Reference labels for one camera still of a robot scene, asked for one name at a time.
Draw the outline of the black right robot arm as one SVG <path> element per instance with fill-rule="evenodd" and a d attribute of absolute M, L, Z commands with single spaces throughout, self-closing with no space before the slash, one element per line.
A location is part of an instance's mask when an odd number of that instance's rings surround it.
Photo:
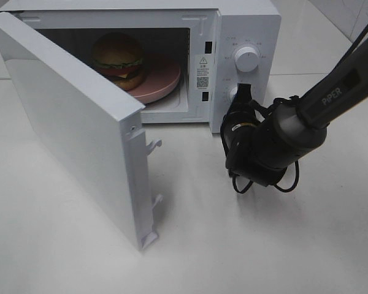
<path fill-rule="evenodd" d="M 302 97 L 262 107 L 239 83 L 220 127 L 232 179 L 277 186 L 288 166 L 321 146 L 327 126 L 368 97 L 368 38 Z"/>

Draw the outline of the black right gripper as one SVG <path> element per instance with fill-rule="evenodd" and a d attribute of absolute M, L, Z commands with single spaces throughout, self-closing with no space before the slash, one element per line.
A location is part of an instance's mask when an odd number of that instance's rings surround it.
<path fill-rule="evenodd" d="M 220 127 L 226 156 L 225 167 L 231 176 L 264 175 L 264 169 L 253 158 L 251 142 L 259 125 L 255 112 L 260 108 L 260 104 L 252 100 L 251 84 L 238 83 L 232 104 Z"/>

